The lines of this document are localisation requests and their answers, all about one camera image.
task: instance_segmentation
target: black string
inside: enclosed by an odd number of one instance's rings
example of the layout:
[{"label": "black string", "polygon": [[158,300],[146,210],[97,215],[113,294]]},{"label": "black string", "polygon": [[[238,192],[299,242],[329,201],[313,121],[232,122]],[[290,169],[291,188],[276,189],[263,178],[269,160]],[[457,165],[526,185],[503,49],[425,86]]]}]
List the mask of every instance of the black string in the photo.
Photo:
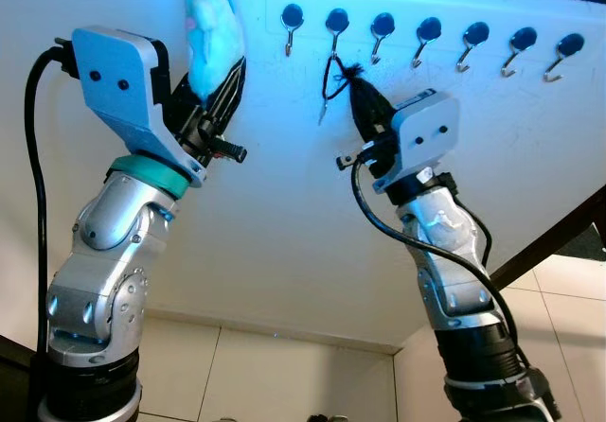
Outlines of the black string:
[{"label": "black string", "polygon": [[330,65],[332,64],[332,60],[337,61],[337,64],[339,65],[339,68],[341,69],[342,74],[346,72],[346,68],[343,65],[343,63],[341,62],[341,58],[339,58],[338,56],[329,57],[329,60],[326,63],[326,70],[324,71],[324,81],[322,83],[322,98],[325,101],[333,100],[335,97],[337,97],[339,94],[341,94],[345,88],[347,88],[349,86],[349,79],[346,79],[346,82],[343,83],[341,86],[339,86],[339,88],[333,94],[331,94],[330,96],[327,94],[327,89],[328,89],[328,84],[329,84]]}]

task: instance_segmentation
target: tile floor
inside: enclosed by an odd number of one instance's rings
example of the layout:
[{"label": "tile floor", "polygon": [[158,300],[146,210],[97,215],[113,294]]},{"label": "tile floor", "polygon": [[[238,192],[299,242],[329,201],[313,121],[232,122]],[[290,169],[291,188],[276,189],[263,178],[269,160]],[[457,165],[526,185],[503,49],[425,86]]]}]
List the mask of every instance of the tile floor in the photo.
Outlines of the tile floor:
[{"label": "tile floor", "polygon": [[[606,421],[606,263],[552,256],[504,290],[566,422]],[[429,328],[395,357],[148,319],[140,422],[458,421]]]}]

